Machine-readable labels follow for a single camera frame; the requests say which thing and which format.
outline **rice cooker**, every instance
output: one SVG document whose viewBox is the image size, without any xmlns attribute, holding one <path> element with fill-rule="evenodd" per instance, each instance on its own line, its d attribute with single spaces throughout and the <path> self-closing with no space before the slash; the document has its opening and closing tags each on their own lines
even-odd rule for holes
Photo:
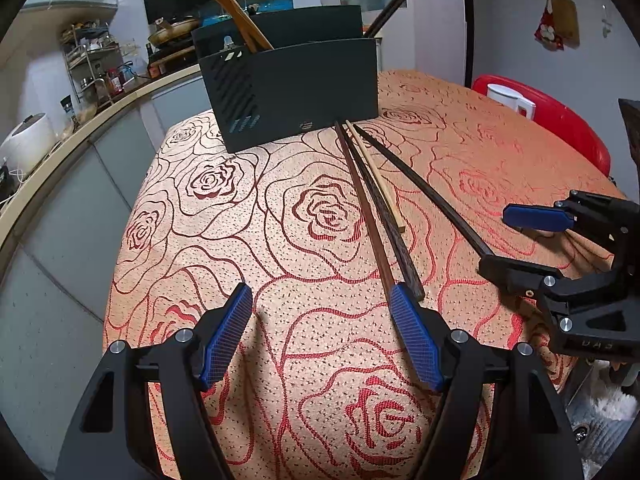
<svg viewBox="0 0 640 480">
<path fill-rule="evenodd" d="M 9 170 L 20 169 L 27 176 L 50 152 L 56 140 L 46 114 L 29 116 L 0 144 L 0 160 L 6 160 Z"/>
</svg>

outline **rose pattern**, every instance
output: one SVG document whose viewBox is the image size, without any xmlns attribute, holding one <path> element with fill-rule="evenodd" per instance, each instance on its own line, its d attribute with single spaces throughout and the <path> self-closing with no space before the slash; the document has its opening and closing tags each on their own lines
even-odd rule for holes
<svg viewBox="0 0 640 480">
<path fill-rule="evenodd" d="M 561 139 L 417 72 L 381 73 L 378 95 L 380 117 L 360 125 L 497 253 L 560 266 L 567 276 L 607 265 L 565 236 L 531 240 L 500 220 L 507 202 L 552 203 L 570 189 L 619 195 Z M 477 276 L 464 238 L 367 148 L 406 219 L 403 237 L 427 292 L 423 306 L 482 343 L 530 341 L 560 387 L 573 361 L 548 350 L 535 306 L 500 297 Z M 202 394 L 236 478 L 405 478 L 439 398 L 411 379 L 332 129 L 232 155 L 211 111 L 171 128 L 123 234 L 104 343 L 164 341 L 219 308 L 241 281 L 254 291 L 255 315 L 224 379 Z M 150 405 L 162 468 L 176 476 L 158 387 Z M 482 459 L 490 406 L 486 388 L 465 477 Z"/>
</svg>

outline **countertop edge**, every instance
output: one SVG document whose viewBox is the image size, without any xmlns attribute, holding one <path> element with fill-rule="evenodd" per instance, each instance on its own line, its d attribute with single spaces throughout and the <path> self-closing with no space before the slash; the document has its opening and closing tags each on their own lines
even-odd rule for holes
<svg viewBox="0 0 640 480">
<path fill-rule="evenodd" d="M 71 155 L 82 143 L 100 128 L 109 119 L 115 116 L 124 108 L 135 103 L 141 97 L 155 92 L 165 86 L 186 78 L 188 76 L 200 72 L 200 66 L 194 65 L 168 76 L 158 81 L 153 81 L 139 90 L 134 90 L 127 96 L 123 97 L 116 104 L 107 108 L 102 113 L 95 116 L 91 121 L 82 126 L 71 137 L 69 137 L 47 160 L 45 160 L 27 179 L 27 181 L 18 190 L 11 202 L 8 203 L 2 214 L 0 215 L 0 246 L 4 245 L 7 237 L 11 234 L 16 222 L 20 218 L 25 207 L 36 195 L 38 190 L 46 183 L 47 179 L 52 175 L 56 168 Z"/>
</svg>

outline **blue gripper pad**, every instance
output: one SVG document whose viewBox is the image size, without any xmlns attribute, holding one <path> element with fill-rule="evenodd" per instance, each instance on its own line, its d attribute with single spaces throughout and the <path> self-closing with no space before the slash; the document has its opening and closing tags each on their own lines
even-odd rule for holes
<svg viewBox="0 0 640 480">
<path fill-rule="evenodd" d="M 539 205 L 509 204 L 502 212 L 509 227 L 561 233 L 574 227 L 574 217 L 562 209 Z"/>
<path fill-rule="evenodd" d="M 207 389 L 221 381 L 225 375 L 251 317 L 253 304 L 254 295 L 251 288 L 243 285 L 205 348 L 204 369 L 200 374 L 200 380 L 207 385 Z"/>
<path fill-rule="evenodd" d="M 427 332 L 407 290 L 401 285 L 395 285 L 391 290 L 389 310 L 418 378 L 430 389 L 441 391 L 444 378 L 440 371 L 440 349 Z"/>
</svg>

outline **cup handle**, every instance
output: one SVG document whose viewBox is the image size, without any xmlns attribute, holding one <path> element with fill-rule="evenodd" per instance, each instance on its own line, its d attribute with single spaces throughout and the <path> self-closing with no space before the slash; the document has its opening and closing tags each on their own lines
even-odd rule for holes
<svg viewBox="0 0 640 480">
<path fill-rule="evenodd" d="M 529 101 L 526 97 L 519 97 L 516 104 L 516 112 L 532 121 L 536 114 L 536 104 L 533 101 Z"/>
</svg>

